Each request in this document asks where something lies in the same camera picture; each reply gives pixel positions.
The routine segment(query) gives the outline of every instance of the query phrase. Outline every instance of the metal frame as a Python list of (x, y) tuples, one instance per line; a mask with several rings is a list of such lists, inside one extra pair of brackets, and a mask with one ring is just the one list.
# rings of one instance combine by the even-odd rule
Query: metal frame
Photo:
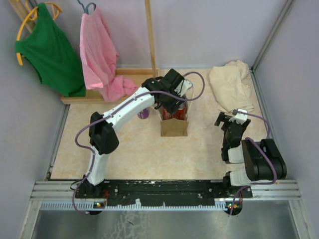
[[(280, 26), (282, 25), (284, 19), (288, 15), (289, 11), (293, 6), (294, 0), (287, 0), (283, 10), (281, 11), (273, 29), (271, 30), (267, 40), (260, 51), (259, 55), (256, 58), (256, 61), (252, 67), (252, 79), (254, 83), (254, 87), (256, 90), (257, 98), (260, 104), (260, 109), (265, 118), (268, 117), (268, 110), (265, 105), (264, 97), (262, 95), (262, 91), (260, 89), (260, 85), (258, 82), (258, 78), (256, 76), (256, 69), (261, 63), (267, 49), (269, 48), (271, 42), (273, 41), (276, 33), (278, 32)], [(56, 142), (51, 151), (51, 160), (48, 167), (48, 172), (45, 177), (45, 181), (37, 181), (35, 183), (34, 189), (31, 194), (29, 206), (26, 212), (24, 226), (21, 231), (20, 237), (23, 239), (31, 238), (34, 230), (34, 226), (36, 223), (36, 219), (38, 216), (39, 210), (72, 210), (70, 207), (70, 202), (72, 198), (73, 191), (70, 190), (70, 184), (73, 182), (69, 181), (46, 181), (49, 178), (51, 169), (54, 165), (54, 160), (57, 154), (57, 150), (60, 144), (60, 140), (62, 137), (65, 121), (67, 118), (69, 106), (66, 106), (63, 116), (61, 118), (61, 126), (56, 135)], [(272, 130), (272, 138), (276, 141), (276, 136), (274, 131)], [(307, 215), (307, 211), (302, 202), (301, 194), (298, 189), (297, 182), (295, 180), (279, 180), (274, 185), (254, 185), (251, 187), (253, 197), (245, 198), (244, 201), (253, 201), (253, 200), (261, 200), (261, 201), (269, 201), (269, 200), (285, 200), (289, 201), (292, 216), (295, 221), (295, 225), (300, 238), (303, 239), (314, 239), (316, 238), (315, 233), (311, 227), (311, 222)], [(82, 209), (85, 210), (88, 207), (92, 208), (92, 204), (94, 201), (100, 201), (101, 199), (76, 199), (76, 204)], [(232, 198), (220, 198), (216, 199), (216, 207), (193, 207), (193, 208), (181, 208), (183, 211), (185, 210), (196, 210), (196, 211), (215, 211), (215, 210), (224, 210), (224, 203), (226, 201), (232, 201)], [(127, 207), (118, 207), (118, 208), (109, 208), (106, 207), (105, 210), (127, 210)], [(160, 208), (161, 210), (178, 210), (173, 208)], [(144, 210), (144, 208), (137, 206), (132, 206), (129, 210)]]
[(259, 52), (254, 65), (252, 67), (253, 72), (255, 72), (261, 62), (261, 60), (263, 59), (267, 49), (269, 48), (271, 42), (273, 41), (274, 37), (276, 36), (276, 33), (278, 32), (280, 26), (282, 25), (282, 23), (284, 22), (284, 20), (286, 19), (286, 16), (289, 14), (290, 10), (293, 7), (293, 3), (295, 0), (287, 0), (281, 13), (279, 14), (277, 21), (275, 23), (275, 25), (273, 26), (271, 32), (269, 33), (263, 48), (261, 49), (261, 51)]

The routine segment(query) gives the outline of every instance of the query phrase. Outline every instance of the gray wall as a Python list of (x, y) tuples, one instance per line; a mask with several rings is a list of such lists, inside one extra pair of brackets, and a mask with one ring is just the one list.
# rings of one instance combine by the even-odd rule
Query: gray wall
[(319, 236), (319, 1), (297, 0), (257, 69), (288, 172)]
[[(63, 9), (58, 22), (79, 45), (82, 7), (54, 0)], [(90, 0), (82, 0), (84, 5)], [(144, 0), (95, 0), (109, 25), (121, 67), (150, 66)], [(211, 67), (242, 59), (254, 63), (285, 0), (153, 0), (159, 67)]]
[(43, 180), (63, 105), (26, 61), (19, 66), (14, 44), (21, 21), (7, 0), (0, 22), (0, 238), (13, 239), (35, 180)]

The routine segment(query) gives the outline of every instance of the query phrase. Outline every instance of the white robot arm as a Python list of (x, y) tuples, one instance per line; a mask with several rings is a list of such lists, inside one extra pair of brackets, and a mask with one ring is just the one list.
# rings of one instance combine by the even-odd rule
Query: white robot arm
[[(89, 173), (89, 176), (87, 177), (88, 182), (93, 186), (103, 182), (106, 164), (111, 153), (110, 151), (114, 151), (119, 143), (115, 133), (119, 131), (126, 122), (128, 122), (132, 117), (136, 116), (143, 109), (155, 103), (157, 103), (158, 106), (166, 106), (165, 108), (171, 110), (172, 113), (176, 111), (179, 105), (182, 103), (181, 101), (172, 97), (158, 97), (158, 94), (152, 94), (152, 90), (164, 90), (166, 92), (173, 93), (178, 97), (182, 97), (191, 87), (192, 83), (189, 80), (185, 79), (178, 72), (171, 69), (163, 78), (151, 78), (146, 80), (142, 87), (138, 88), (138, 90), (132, 96), (110, 111), (104, 112), (102, 115), (94, 113), (91, 117), (91, 122), (98, 120), (99, 118), (101, 119), (107, 116), (110, 117), (105, 120), (105, 122), (99, 123), (90, 128), (90, 143), (95, 152), (95, 160), (92, 170), (90, 171), (94, 155), (91, 153), (89, 169), (86, 172), (86, 175)], [(103, 134), (102, 127), (108, 127), (109, 129), (112, 127), (112, 129), (110, 129), (108, 134)], [(108, 147), (108, 145), (110, 145), (111, 148), (103, 149), (104, 146)]]

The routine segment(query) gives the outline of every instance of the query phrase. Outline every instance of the metal rail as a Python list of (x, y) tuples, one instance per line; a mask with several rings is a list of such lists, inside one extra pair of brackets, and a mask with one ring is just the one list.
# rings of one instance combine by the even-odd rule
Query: metal rail
[[(34, 185), (31, 201), (70, 201), (73, 191), (70, 189), (74, 181), (37, 181)], [(251, 186), (253, 197), (244, 201), (300, 200), (301, 195), (295, 180), (278, 180), (273, 185)], [(101, 198), (76, 199), (76, 202), (101, 201)], [(232, 198), (216, 198), (215, 201), (231, 201)]]

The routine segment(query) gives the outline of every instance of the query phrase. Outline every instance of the clothes hanger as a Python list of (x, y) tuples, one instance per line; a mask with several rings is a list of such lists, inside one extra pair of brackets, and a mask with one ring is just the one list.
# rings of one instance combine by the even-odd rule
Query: clothes hanger
[[(29, 14), (25, 17), (25, 19), (24, 19), (23, 22), (22, 22), (22, 25), (21, 25), (20, 30), (19, 30), (19, 32), (18, 32), (18, 36), (16, 37), (16, 40), (17, 40), (17, 41), (20, 41), (20, 37), (21, 37), (21, 34), (22, 34), (22, 30), (23, 30), (23, 28), (24, 28), (26, 22), (27, 22), (28, 20), (34, 21), (34, 20), (38, 17), (38, 15), (37, 15), (38, 6), (36, 6), (33, 10), (30, 10), (29, 6), (27, 5), (27, 0), (25, 1), (25, 3), (26, 3), (26, 7), (28, 8), (28, 10), (29, 10), (30, 12), (29, 12)], [(58, 5), (56, 5), (55, 3), (52, 3), (52, 2), (49, 2), (49, 1), (45, 2), (45, 4), (51, 4), (52, 12), (53, 12), (53, 20), (56, 20), (56, 18), (59, 16), (60, 12), (62, 12), (61, 8), (60, 8)], [(17, 57), (17, 59), (18, 59), (19, 65), (20, 65), (20, 66), (23, 66), (23, 61), (22, 61), (21, 53), (17, 53), (17, 54), (16, 54), (16, 57)]]
[(96, 8), (96, 4), (94, 2), (90, 2), (89, 4), (87, 4), (86, 7), (84, 7), (84, 4), (80, 2), (80, 0), (78, 0), (78, 3), (82, 6), (84, 13), (89, 14), (89, 6), (93, 5), (94, 10)]

